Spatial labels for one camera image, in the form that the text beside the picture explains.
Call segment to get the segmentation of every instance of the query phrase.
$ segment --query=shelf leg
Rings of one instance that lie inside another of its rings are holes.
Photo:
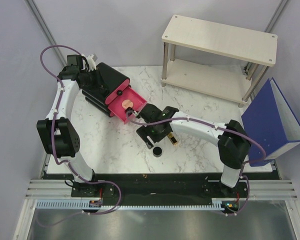
[[[171,57],[170,57],[171,62],[173,62],[175,60],[175,55],[176,55],[176,45],[172,44],[172,46],[171,46]]]
[[[252,75],[255,73],[256,69],[258,68],[259,64],[254,63],[253,67],[249,70],[248,76],[245,79],[251,80]]]
[[[263,66],[263,68],[259,72],[256,79],[252,82],[252,84],[249,87],[248,91],[243,96],[242,101],[244,101],[245,103],[248,101],[248,99],[250,98],[252,92],[256,89],[257,85],[259,84],[260,80],[262,79],[262,77],[264,76],[264,74],[268,70],[268,68],[269,68],[268,66]]]
[[[163,67],[162,67],[162,79],[167,79],[167,66],[168,66],[168,48],[169,43],[163,43]]]

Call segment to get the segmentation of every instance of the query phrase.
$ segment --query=white wall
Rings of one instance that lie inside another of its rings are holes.
[[[300,0],[290,1],[273,33],[278,35],[276,65],[262,80],[274,77],[300,121]],[[300,200],[300,145],[276,162],[280,173],[292,180]]]
[[[264,31],[280,0],[35,0],[58,44],[96,53],[111,66],[163,64],[161,40],[173,14]],[[177,47],[176,57],[201,64],[232,58]]]
[[[23,0],[0,0],[0,240],[11,239],[31,178],[37,178],[43,147],[36,129],[57,84],[41,67],[48,45]],[[61,65],[52,52],[48,67]]]

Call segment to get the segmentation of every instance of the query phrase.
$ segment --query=shelf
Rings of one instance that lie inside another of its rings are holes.
[[[273,67],[278,36],[271,33],[173,15],[162,41]]]
[[[175,59],[168,61],[167,78],[163,83],[243,103],[242,97],[251,85],[246,76],[215,67]]]

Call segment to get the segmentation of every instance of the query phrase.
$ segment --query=marble tabletop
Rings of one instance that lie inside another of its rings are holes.
[[[238,65],[214,65],[241,73]],[[162,66],[115,67],[130,78],[131,87],[148,103],[163,110],[172,106],[197,118],[227,123],[231,119],[242,123],[238,104],[190,91],[176,86],[161,86]],[[162,156],[154,157],[152,149],[136,133],[139,126],[109,118],[85,100],[80,92],[75,99],[71,123],[79,134],[80,152],[95,173],[216,173],[223,171],[218,148],[203,139],[184,133],[173,133],[178,144],[173,146],[166,137],[155,146],[162,148]],[[271,172],[262,167],[245,166],[245,172]],[[68,168],[56,165],[51,157],[48,174],[67,174]]]

